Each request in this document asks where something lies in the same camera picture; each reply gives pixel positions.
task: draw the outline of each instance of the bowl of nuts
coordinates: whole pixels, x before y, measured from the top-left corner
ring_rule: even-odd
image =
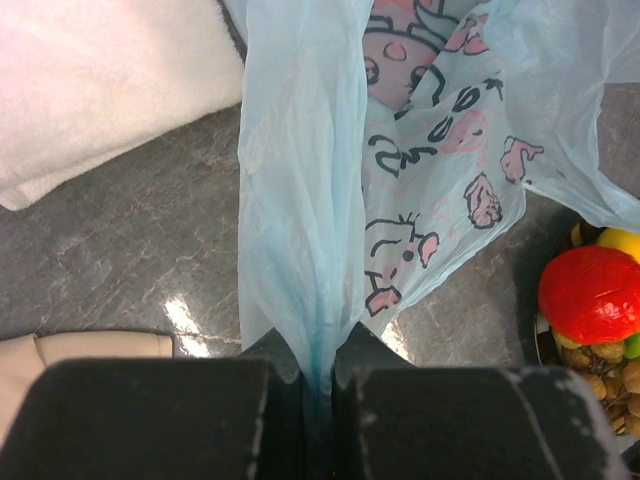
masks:
[[[546,266],[540,363],[575,370],[616,435],[640,438],[640,236],[581,221]]]

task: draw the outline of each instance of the beige cushion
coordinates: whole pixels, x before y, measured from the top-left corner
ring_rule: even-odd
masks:
[[[44,369],[33,335],[0,342],[0,446],[29,387]]]
[[[36,339],[45,365],[82,357],[170,357],[170,337],[138,332],[59,333]]]
[[[170,337],[137,332],[61,333],[0,342],[0,447],[29,388],[48,365],[83,357],[171,357]]]

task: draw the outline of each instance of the white towel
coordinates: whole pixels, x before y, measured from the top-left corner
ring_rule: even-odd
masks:
[[[237,103],[242,71],[215,0],[3,0],[0,204]]]

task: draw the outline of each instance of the black object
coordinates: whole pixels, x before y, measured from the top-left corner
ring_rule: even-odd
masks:
[[[301,399],[273,331],[235,359],[63,363],[31,389],[0,478],[304,478]],[[358,325],[336,357],[331,478],[626,478],[597,407],[567,371],[418,369]]]
[[[244,358],[61,363],[29,392],[0,478],[302,478],[292,359],[273,331]]]

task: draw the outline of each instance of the yellow fruit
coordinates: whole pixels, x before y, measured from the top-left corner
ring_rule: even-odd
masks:
[[[615,228],[607,228],[596,241],[601,247],[615,248],[628,253],[640,263],[640,235]]]

